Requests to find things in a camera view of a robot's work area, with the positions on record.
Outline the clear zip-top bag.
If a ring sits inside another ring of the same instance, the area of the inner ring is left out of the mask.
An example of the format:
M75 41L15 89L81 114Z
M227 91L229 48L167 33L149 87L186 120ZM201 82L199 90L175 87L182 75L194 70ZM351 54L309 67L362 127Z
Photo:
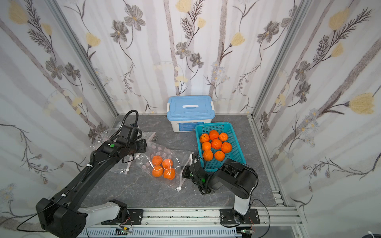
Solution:
M136 163L155 181L179 192L185 181L182 172L191 164L192 156L190 151L169 149L150 142L147 151L136 156Z
M127 155L128 141L145 139L148 144L155 136L154 132L142 132L132 126L107 129L100 133L90 147L90 162L87 168L97 167L105 162L113 165L110 169L111 172L126 174L130 170L131 163L135 160L135 155Z

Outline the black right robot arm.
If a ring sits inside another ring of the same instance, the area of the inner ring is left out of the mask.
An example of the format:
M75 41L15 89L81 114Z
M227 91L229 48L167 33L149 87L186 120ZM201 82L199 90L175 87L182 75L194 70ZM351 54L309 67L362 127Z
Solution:
M208 173L206 162L198 155L193 155L191 164L184 167L181 177L191 179L202 195L214 193L221 187L234 194L233 208L220 209L221 226L236 228L260 223L258 213L251 208L259 177L250 166L227 159L217 171Z

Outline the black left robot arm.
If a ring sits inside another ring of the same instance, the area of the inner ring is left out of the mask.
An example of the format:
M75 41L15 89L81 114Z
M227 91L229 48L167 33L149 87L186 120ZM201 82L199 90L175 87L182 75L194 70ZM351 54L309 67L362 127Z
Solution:
M81 209L81 204L100 179L127 156L145 153L147 142L138 123L121 127L90 154L84 169L60 192L36 205L41 228L59 238L76 238L85 229L102 222L122 224L130 218L127 205L111 200Z

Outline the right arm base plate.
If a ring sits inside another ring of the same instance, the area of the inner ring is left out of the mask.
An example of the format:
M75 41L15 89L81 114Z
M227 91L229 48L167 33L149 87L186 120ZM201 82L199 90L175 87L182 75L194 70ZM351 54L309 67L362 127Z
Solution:
M250 208L246 215L236 212L233 208L219 210L220 221L222 225L258 225L261 223L257 209Z

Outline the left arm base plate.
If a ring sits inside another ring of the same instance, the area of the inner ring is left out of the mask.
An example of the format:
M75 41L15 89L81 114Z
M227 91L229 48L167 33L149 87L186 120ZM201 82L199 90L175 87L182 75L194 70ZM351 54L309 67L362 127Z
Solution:
M120 211L117 218L113 220L107 220L101 222L101 225L118 225L118 226L128 226L128 225L141 225L143 219L143 209L125 209Z

